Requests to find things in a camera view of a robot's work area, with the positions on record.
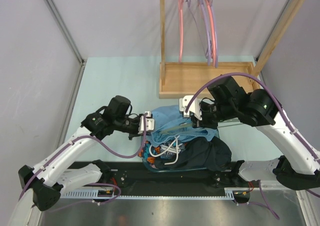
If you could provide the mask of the light blue shorts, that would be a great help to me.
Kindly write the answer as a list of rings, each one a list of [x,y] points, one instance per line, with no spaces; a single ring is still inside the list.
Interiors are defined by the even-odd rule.
[[[152,111],[155,129],[146,136],[144,148],[139,154],[148,163],[156,165],[156,160],[169,160],[165,165],[178,163],[180,153],[187,142],[205,137],[208,141],[219,136],[218,130],[194,128],[190,118],[184,118],[177,105],[163,106]]]

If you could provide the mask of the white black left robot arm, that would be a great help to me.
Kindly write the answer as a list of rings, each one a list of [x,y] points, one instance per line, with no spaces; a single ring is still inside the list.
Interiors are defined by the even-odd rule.
[[[51,155],[33,167],[24,165],[19,169],[22,192],[26,193],[31,189],[33,204],[43,212],[54,206],[61,195],[83,186],[111,187],[111,169],[101,160],[92,161],[69,173],[66,170],[95,143],[115,156],[126,158],[113,151],[102,140],[114,131],[127,133],[129,139],[132,139],[146,137],[147,132],[155,129],[155,120],[150,111],[142,114],[133,114],[131,111],[130,100],[117,95],[107,106],[88,114],[72,136]]]

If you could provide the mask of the sage green hanger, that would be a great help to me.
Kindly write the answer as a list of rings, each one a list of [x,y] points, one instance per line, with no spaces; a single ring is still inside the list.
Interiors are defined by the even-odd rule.
[[[192,131],[192,123],[180,123],[176,125],[165,124],[154,131],[154,134],[159,135],[188,135]]]

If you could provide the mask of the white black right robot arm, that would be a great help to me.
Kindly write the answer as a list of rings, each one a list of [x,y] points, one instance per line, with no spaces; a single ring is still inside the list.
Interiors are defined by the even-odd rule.
[[[248,181],[278,181],[295,190],[320,186],[320,152],[294,127],[282,105],[257,78],[247,73],[220,75],[185,100],[184,116],[194,127],[210,128],[237,118],[269,138],[282,155],[269,161],[243,161],[230,180],[242,187]]]

